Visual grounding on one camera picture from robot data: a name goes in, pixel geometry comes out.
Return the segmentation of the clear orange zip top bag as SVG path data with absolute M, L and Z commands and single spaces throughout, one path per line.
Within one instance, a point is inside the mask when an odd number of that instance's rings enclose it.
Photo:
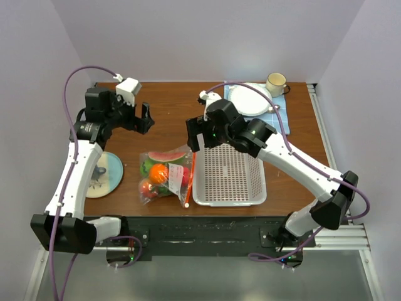
M 189 207 L 194 178 L 194 154 L 187 145 L 167 152 L 149 151 L 140 154 L 141 180 L 139 198 L 147 204 L 170 195 L 178 197 L 183 208 Z

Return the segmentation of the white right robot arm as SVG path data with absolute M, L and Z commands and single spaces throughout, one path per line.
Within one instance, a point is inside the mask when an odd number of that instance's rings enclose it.
M 357 186 L 358 176 L 331 169 L 296 147 L 261 119 L 247 121 L 228 100 L 216 100 L 206 108 L 204 116 L 186 121 L 187 145 L 192 152 L 200 149 L 198 135 L 204 146 L 214 148 L 229 144 L 236 151 L 268 162 L 297 180 L 315 200 L 299 211 L 290 213 L 279 231 L 286 246 L 294 246 L 301 236 L 314 228 L 337 230 L 345 219 Z

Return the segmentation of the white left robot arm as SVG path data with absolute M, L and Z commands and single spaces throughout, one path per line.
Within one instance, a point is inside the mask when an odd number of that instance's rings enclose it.
M 123 128 L 146 134 L 153 126 L 150 107 L 142 105 L 135 115 L 135 96 L 140 87 L 119 84 L 114 91 L 106 87 L 89 88 L 85 108 L 80 110 L 70 134 L 65 168 L 58 187 L 43 214 L 34 214 L 31 229 L 48 251 L 89 254 L 96 243 L 109 239 L 116 246 L 130 238 L 126 219 L 103 216 L 84 221 L 84 207 L 90 180 L 113 129 Z

